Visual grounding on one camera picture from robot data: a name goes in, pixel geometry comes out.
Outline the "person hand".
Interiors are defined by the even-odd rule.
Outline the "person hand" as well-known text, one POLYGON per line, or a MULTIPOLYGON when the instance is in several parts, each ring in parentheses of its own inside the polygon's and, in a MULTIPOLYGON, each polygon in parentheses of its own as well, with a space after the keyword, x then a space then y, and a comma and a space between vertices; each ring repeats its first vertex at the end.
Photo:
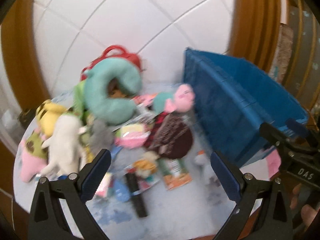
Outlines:
MULTIPOLYGON (((298 195, 300 193, 301 188, 302 188, 302 184, 298 184, 292 190, 293 197, 291 199, 291 204, 290 204, 290 208, 292 210, 298 205, 298 195)), ((308 204, 302 207, 300 214, 301 214, 303 223, 307 228, 311 225, 314 218, 317 216, 318 211, 319 211, 319 208, 314 209, 308 204)))

